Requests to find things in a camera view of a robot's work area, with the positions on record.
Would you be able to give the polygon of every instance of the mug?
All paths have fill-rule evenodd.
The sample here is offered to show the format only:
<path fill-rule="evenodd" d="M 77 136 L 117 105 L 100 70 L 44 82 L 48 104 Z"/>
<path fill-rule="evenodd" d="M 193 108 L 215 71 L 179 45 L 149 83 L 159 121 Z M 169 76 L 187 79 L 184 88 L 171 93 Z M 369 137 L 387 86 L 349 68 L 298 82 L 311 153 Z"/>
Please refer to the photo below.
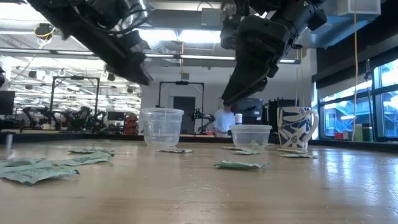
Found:
<path fill-rule="evenodd" d="M 319 115 L 311 108 L 290 106 L 278 108 L 278 132 L 282 148 L 306 149 L 318 127 Z"/>
<path fill-rule="evenodd" d="M 43 130 L 50 130 L 51 124 L 42 124 L 42 129 Z"/>

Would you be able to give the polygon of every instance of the clear plastic bowl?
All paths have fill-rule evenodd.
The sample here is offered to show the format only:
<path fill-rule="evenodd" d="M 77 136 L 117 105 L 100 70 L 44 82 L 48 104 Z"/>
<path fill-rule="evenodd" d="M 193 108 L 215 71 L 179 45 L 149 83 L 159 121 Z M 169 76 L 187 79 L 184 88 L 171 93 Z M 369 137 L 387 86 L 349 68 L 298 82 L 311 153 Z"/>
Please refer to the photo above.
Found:
<path fill-rule="evenodd" d="M 144 122 L 144 140 L 148 146 L 175 146 L 180 139 L 184 111 L 168 108 L 141 109 Z"/>
<path fill-rule="evenodd" d="M 241 149 L 264 149 L 271 129 L 269 125 L 234 125 L 231 126 L 232 139 Z"/>

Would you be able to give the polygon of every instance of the doorway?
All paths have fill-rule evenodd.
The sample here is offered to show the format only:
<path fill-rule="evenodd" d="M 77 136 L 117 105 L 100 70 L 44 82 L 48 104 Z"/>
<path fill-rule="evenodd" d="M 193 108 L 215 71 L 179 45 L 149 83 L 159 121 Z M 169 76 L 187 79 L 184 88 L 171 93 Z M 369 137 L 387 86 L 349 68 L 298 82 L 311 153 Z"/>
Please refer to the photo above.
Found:
<path fill-rule="evenodd" d="M 181 123 L 181 134 L 194 134 L 195 123 L 191 120 L 191 115 L 195 112 L 195 97 L 175 96 L 173 107 L 184 111 Z"/>

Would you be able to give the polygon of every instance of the table surface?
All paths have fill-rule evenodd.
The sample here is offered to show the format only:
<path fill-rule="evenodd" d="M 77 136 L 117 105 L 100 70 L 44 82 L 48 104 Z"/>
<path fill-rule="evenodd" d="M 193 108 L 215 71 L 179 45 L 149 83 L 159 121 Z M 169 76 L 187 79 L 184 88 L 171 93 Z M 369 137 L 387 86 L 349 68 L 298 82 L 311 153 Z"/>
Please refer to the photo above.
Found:
<path fill-rule="evenodd" d="M 251 156 L 224 144 L 181 143 L 191 154 L 139 141 L 15 144 L 10 156 L 68 159 L 69 149 L 114 149 L 111 163 L 25 187 L 0 180 L 1 223 L 398 223 L 398 156 L 313 147 L 318 159 Z M 5 150 L 0 157 L 7 157 Z M 262 171 L 215 169 L 220 160 L 269 162 Z"/>

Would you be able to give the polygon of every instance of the white shirt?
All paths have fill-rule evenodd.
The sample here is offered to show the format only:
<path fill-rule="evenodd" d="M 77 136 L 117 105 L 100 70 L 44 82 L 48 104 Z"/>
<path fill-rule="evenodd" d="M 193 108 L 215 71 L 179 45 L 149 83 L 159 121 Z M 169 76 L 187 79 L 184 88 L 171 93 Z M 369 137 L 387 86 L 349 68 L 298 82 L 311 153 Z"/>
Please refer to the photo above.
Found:
<path fill-rule="evenodd" d="M 225 110 L 216 111 L 214 117 L 214 128 L 220 132 L 227 132 L 231 129 L 232 125 L 235 125 L 235 115 L 232 112 L 226 112 Z"/>

